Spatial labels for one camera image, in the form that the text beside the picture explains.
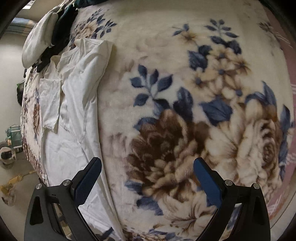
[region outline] white garment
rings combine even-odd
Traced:
[[[75,49],[51,58],[44,79],[40,80],[41,161],[50,185],[72,179],[94,156],[102,159],[97,87],[107,67],[112,43],[77,39],[75,44]],[[62,92],[57,98],[59,83]],[[55,133],[49,129],[56,122]],[[124,240],[104,167],[85,204],[79,209],[89,224],[103,232],[112,227]]]
[[[44,50],[50,45],[54,26],[58,20],[57,12],[60,8],[56,6],[45,14],[29,33],[22,49],[22,65],[24,68],[29,68],[37,62]]]

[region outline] folded blanket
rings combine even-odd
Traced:
[[[6,32],[28,36],[36,24],[37,22],[30,19],[14,18],[11,24],[8,26]]]

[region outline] floral pattern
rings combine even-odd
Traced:
[[[76,25],[73,32],[70,35],[70,49],[75,48],[75,39],[80,38],[102,38],[106,33],[112,31],[112,27],[117,23],[104,18],[105,14],[101,14],[102,9],[95,11],[86,21],[80,22]]]
[[[138,208],[165,216],[171,224],[178,222],[178,235],[196,237],[211,219],[215,206],[207,200],[193,174],[195,158],[203,157],[222,178],[237,185],[259,183],[268,202],[282,184],[287,136],[294,124],[286,106],[278,119],[276,98],[265,82],[263,93],[244,84],[252,71],[236,41],[239,36],[224,20],[210,19],[210,25],[205,26],[213,33],[209,36],[211,45],[200,45],[199,34],[189,24],[173,28],[172,36],[180,36],[196,51],[187,51],[184,87],[179,88],[171,104],[157,95],[171,87],[174,75],[159,78],[157,69],[149,75],[147,68],[139,64],[139,76],[130,78],[132,87],[145,90],[135,97],[134,106],[144,106],[151,98],[154,109],[151,116],[141,117],[134,125],[139,134],[131,141],[131,151],[124,159],[125,186],[140,195],[135,201]],[[197,105],[209,123],[193,121]],[[233,213],[226,236],[237,214]],[[168,233],[157,232],[152,240],[168,240]],[[151,234],[126,232],[128,240],[149,240]]]

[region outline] bed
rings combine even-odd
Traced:
[[[259,183],[276,227],[294,194],[296,55],[270,11],[255,0],[114,0],[79,10],[63,52],[80,38],[113,43],[95,100],[104,170],[81,208],[90,225],[118,239],[195,240],[216,209],[193,177],[201,156],[224,179]],[[59,139],[40,141],[45,71],[27,71],[22,140],[43,182],[58,185],[83,164],[49,154]]]

